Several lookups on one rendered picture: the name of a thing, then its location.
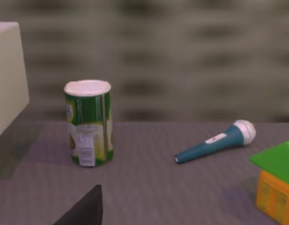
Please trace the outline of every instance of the microphone handle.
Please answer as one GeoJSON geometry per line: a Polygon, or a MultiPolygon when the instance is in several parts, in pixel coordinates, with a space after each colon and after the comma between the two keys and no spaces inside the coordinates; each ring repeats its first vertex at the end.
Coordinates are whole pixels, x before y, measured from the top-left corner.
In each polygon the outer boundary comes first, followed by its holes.
{"type": "Polygon", "coordinates": [[[229,146],[241,145],[244,142],[242,132],[236,126],[230,126],[228,130],[209,140],[191,147],[175,156],[178,164],[209,155],[229,146]]]}

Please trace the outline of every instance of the white microphone head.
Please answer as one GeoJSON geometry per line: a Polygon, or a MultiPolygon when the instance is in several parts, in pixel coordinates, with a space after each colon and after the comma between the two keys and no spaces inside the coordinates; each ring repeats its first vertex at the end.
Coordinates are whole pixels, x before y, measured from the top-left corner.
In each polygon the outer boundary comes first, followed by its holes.
{"type": "Polygon", "coordinates": [[[238,127],[242,132],[244,137],[243,145],[248,145],[254,140],[256,136],[256,129],[251,122],[247,120],[237,120],[233,123],[233,125],[238,127]]]}

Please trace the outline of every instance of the striped background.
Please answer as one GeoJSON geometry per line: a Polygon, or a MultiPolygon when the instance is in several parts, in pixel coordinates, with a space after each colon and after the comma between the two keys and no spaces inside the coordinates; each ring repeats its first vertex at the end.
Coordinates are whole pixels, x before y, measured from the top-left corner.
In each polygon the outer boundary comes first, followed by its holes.
{"type": "Polygon", "coordinates": [[[289,0],[0,0],[22,31],[29,120],[113,86],[116,121],[289,121],[289,0]]]}

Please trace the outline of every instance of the can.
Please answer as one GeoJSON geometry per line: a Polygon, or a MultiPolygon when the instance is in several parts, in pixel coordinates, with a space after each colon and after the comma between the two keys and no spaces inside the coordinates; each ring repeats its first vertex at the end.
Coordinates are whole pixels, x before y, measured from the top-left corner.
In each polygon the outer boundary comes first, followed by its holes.
{"type": "Polygon", "coordinates": [[[100,80],[64,87],[71,158],[80,166],[94,167],[113,158],[110,91],[111,85],[100,80]]]}

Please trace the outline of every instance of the white label on microphone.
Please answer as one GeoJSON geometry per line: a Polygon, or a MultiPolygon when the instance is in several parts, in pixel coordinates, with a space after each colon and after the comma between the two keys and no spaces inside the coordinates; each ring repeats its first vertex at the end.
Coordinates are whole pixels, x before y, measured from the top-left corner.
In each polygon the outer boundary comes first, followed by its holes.
{"type": "Polygon", "coordinates": [[[217,142],[220,139],[225,138],[226,136],[227,136],[226,134],[222,133],[222,134],[219,134],[219,135],[217,135],[215,137],[212,137],[212,138],[206,140],[205,142],[206,142],[206,144],[212,144],[214,142],[217,142]]]}

